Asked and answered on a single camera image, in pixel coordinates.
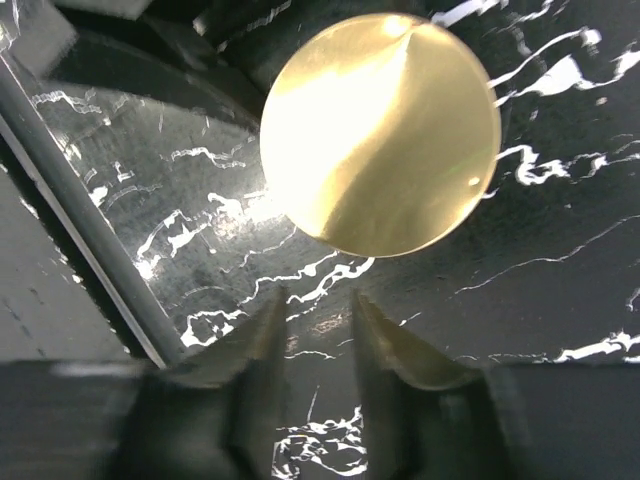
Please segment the white round jar lid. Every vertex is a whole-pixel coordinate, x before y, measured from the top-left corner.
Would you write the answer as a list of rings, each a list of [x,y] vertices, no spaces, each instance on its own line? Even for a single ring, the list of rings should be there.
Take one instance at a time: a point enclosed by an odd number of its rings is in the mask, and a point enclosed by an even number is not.
[[[458,37],[398,13],[356,16],[304,44],[267,97],[266,183],[305,234],[396,257],[445,237],[496,169],[501,119],[489,77]]]

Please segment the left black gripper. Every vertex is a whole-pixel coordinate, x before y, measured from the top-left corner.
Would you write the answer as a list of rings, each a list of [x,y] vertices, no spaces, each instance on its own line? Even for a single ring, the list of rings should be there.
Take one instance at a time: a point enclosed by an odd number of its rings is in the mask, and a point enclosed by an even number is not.
[[[45,78],[150,98],[258,124],[266,93],[222,55],[222,43],[276,1],[56,1],[73,42]]]

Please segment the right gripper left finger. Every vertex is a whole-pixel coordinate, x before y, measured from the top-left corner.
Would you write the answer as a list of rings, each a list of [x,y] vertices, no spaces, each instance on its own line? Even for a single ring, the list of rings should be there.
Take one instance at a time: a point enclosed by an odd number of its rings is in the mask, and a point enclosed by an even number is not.
[[[1,367],[5,479],[267,479],[282,412],[286,291],[202,351]]]

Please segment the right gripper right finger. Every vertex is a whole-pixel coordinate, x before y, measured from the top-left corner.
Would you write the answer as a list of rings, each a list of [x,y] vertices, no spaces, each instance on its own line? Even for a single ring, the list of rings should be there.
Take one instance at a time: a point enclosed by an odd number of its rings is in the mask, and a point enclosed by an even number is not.
[[[635,479],[639,369],[456,362],[352,297],[371,479]]]

